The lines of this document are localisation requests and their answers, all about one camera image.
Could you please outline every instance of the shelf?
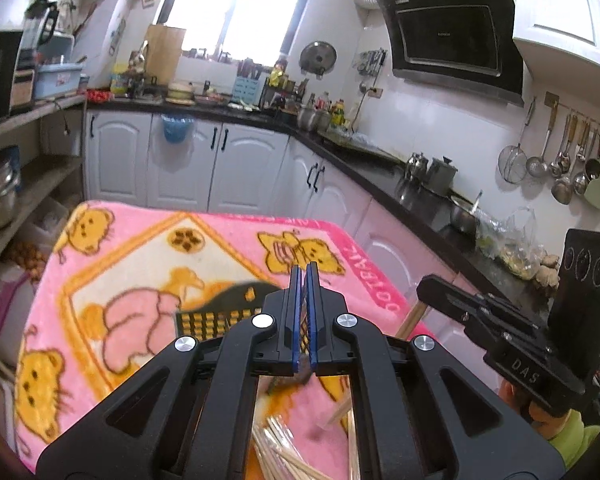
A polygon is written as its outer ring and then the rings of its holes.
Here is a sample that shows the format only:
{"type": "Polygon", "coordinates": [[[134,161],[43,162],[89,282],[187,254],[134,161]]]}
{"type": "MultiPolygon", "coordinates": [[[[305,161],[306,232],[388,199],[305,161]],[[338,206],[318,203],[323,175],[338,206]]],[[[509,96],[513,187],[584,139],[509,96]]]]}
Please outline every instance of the shelf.
{"type": "Polygon", "coordinates": [[[24,126],[24,124],[32,123],[33,121],[38,120],[40,117],[51,115],[54,112],[59,112],[58,107],[64,110],[65,108],[71,108],[72,106],[83,104],[85,100],[86,97],[84,95],[74,95],[71,97],[56,99],[55,102],[41,102],[41,104],[36,105],[36,107],[30,112],[14,115],[13,117],[9,117],[0,121],[0,136],[10,132],[11,130],[19,128],[20,126],[24,126]]]}
{"type": "Polygon", "coordinates": [[[22,191],[18,196],[16,218],[0,230],[0,255],[25,220],[71,173],[80,168],[78,156],[40,155],[22,168],[22,191]]]}

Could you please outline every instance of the window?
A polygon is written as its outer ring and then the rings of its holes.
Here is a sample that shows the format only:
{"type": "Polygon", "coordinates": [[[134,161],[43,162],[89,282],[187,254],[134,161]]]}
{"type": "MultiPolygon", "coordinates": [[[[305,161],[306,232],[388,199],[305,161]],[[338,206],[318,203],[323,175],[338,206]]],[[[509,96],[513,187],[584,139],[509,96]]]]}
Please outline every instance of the window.
{"type": "Polygon", "coordinates": [[[183,50],[272,66],[288,54],[307,0],[165,0],[158,23],[187,29],[183,50]]]}

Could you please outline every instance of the range hood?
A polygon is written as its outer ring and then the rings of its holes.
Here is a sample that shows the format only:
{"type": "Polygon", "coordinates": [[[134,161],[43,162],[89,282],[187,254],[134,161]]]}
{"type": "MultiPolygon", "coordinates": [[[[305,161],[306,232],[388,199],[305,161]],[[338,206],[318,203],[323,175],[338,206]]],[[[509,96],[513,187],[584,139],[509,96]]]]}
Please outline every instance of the range hood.
{"type": "Polygon", "coordinates": [[[394,75],[523,105],[513,0],[377,0],[394,75]]]}

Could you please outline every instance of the microwave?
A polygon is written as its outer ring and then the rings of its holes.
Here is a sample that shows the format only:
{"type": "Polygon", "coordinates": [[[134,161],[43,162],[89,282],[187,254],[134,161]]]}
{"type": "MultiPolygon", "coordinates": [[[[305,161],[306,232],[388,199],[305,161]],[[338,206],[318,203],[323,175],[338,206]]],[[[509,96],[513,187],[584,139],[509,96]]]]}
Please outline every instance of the microwave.
{"type": "Polygon", "coordinates": [[[399,78],[523,105],[513,0],[377,0],[399,78]]]}
{"type": "Polygon", "coordinates": [[[18,63],[21,30],[0,30],[0,120],[31,110],[35,65],[18,63]]]}

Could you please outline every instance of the triangular cutout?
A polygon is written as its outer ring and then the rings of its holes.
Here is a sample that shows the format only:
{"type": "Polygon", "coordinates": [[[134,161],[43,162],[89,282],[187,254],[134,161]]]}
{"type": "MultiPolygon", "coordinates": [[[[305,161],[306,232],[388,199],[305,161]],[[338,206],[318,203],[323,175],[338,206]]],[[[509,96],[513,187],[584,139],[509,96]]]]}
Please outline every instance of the triangular cutout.
{"type": "Polygon", "coordinates": [[[166,368],[158,371],[107,417],[107,424],[130,436],[142,435],[168,376],[166,368]]]}
{"type": "Polygon", "coordinates": [[[477,436],[499,425],[500,416],[498,413],[484,402],[453,370],[450,368],[440,370],[440,377],[442,377],[442,381],[451,396],[467,436],[477,436]]]}

